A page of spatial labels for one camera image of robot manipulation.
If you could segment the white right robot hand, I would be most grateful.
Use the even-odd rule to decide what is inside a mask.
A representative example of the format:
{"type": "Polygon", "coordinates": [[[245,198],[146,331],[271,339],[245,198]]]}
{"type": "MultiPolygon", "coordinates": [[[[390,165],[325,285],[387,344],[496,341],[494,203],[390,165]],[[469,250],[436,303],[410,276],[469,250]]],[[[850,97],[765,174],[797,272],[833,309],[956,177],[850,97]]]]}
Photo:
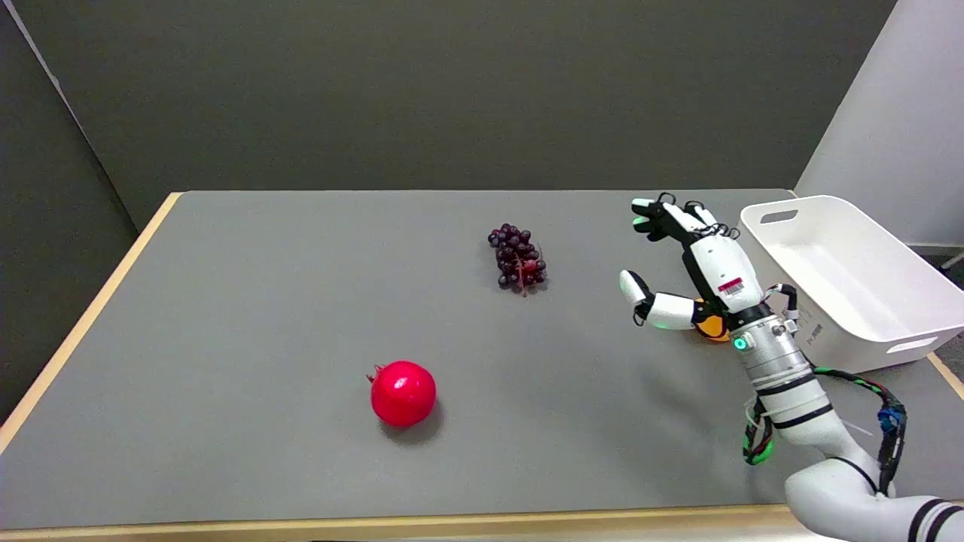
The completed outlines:
{"type": "Polygon", "coordinates": [[[689,330],[716,316],[725,330],[736,330],[773,315],[756,271],[737,243],[736,227],[717,220],[699,200],[678,206],[675,196],[666,192],[657,199],[636,198],[631,209],[637,233],[651,242],[671,238],[681,244],[682,263],[699,293],[693,299],[652,291],[640,274],[620,271],[619,287],[636,325],[689,330]]]}

